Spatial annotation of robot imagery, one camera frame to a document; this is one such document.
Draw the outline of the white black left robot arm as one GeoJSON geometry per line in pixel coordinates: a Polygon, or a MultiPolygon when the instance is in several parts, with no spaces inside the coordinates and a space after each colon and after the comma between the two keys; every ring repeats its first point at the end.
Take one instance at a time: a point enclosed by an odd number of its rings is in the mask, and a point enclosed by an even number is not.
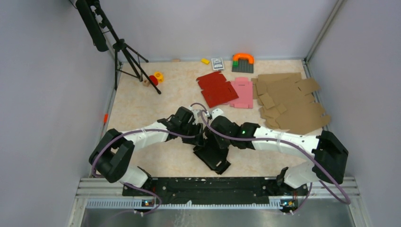
{"type": "Polygon", "coordinates": [[[149,194],[151,176],[144,169],[130,164],[133,153],[178,137],[183,143],[200,144],[203,131],[198,122],[200,114],[199,109],[179,107],[175,114],[149,126],[126,132],[108,130],[89,157],[92,175],[103,177],[110,183],[131,184],[139,195],[149,194]]]}

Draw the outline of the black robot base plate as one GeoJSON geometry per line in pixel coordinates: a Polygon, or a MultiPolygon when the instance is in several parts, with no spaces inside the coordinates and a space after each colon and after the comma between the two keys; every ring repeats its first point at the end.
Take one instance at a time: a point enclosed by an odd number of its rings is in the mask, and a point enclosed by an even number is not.
{"type": "Polygon", "coordinates": [[[305,196],[306,185],[293,189],[271,177],[159,177],[144,185],[163,204],[268,204],[273,196],[305,196]]]}

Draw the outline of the black corrugated paper box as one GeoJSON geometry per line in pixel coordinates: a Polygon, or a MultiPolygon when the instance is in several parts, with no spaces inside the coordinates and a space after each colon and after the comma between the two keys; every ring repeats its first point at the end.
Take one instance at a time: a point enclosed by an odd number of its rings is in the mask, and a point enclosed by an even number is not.
{"type": "Polygon", "coordinates": [[[223,174],[231,165],[227,160],[230,142],[220,136],[206,137],[204,145],[195,146],[193,153],[216,174],[223,174]]]}

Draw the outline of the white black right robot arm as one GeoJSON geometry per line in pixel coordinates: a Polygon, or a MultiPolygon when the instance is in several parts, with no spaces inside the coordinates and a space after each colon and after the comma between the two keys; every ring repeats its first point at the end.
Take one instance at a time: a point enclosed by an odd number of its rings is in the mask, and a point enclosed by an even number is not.
{"type": "Polygon", "coordinates": [[[207,128],[218,141],[239,149],[276,151],[303,158],[305,162],[284,168],[278,176],[277,188],[281,194],[290,195],[296,188],[316,181],[343,183],[349,152],[330,131],[298,135],[251,122],[237,125],[223,115],[215,117],[207,128]]]}

